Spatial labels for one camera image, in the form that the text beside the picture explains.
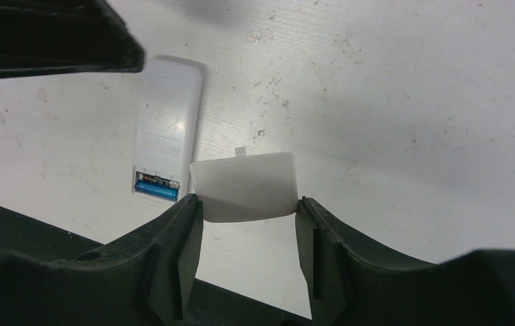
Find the blue battery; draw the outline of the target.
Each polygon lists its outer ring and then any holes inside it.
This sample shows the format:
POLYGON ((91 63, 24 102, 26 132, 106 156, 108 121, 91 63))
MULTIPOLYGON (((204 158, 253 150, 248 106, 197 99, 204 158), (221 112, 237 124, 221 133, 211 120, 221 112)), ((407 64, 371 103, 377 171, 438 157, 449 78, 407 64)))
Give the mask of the blue battery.
POLYGON ((165 187, 162 185, 138 181, 134 184, 134 190, 136 192, 141 192, 158 198, 163 198, 164 200, 169 200, 173 202, 176 202, 178 200, 178 190, 171 187, 165 187))

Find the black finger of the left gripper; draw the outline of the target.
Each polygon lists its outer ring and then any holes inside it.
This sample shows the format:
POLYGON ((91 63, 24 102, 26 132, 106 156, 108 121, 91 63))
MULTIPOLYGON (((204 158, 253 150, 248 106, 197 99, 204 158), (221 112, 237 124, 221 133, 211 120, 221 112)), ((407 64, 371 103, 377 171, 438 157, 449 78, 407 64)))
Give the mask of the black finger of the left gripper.
POLYGON ((0 79, 144 65, 144 49, 106 1, 0 1, 0 79))

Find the black orange battery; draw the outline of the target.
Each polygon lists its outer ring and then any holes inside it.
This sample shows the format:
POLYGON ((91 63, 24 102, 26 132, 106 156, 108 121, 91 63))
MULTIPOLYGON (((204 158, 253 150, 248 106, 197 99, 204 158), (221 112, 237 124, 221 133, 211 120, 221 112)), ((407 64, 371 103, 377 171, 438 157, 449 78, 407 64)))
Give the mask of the black orange battery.
POLYGON ((142 182, 145 182, 145 183, 155 184, 155 185, 158 185, 158 186, 169 187, 169 188, 172 188, 172 189, 179 189, 180 188, 180 183, 178 181, 173 181, 173 180, 165 179, 165 178, 162 178, 160 176, 150 175, 150 174, 147 174, 147 173, 137 172, 136 173, 136 180, 137 181, 142 181, 142 182))

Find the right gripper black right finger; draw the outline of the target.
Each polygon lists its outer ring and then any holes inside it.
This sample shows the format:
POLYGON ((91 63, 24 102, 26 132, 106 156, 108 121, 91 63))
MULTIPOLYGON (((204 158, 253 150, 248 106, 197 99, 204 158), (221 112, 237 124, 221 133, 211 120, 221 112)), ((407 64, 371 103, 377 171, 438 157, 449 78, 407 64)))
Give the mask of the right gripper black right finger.
POLYGON ((314 325, 515 325, 515 251, 441 264, 405 255, 312 198, 295 219, 314 325))

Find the white battery cover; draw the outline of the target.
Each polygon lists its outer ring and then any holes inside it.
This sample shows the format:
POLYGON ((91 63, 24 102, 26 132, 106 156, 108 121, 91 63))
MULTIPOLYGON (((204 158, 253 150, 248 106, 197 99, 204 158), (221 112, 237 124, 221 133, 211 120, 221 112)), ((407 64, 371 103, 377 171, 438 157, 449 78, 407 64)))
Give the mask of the white battery cover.
POLYGON ((296 162, 290 151, 193 162, 190 173, 210 223, 260 221, 297 211, 296 162))

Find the white remote control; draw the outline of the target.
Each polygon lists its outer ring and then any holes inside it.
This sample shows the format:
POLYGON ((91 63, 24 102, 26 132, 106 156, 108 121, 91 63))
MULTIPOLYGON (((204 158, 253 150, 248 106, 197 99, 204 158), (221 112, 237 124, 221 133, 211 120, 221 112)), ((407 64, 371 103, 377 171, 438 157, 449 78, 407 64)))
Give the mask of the white remote control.
POLYGON ((140 172, 178 181, 177 201, 187 194, 203 90, 204 67, 199 62, 157 56, 146 64, 136 119, 133 189, 140 172))

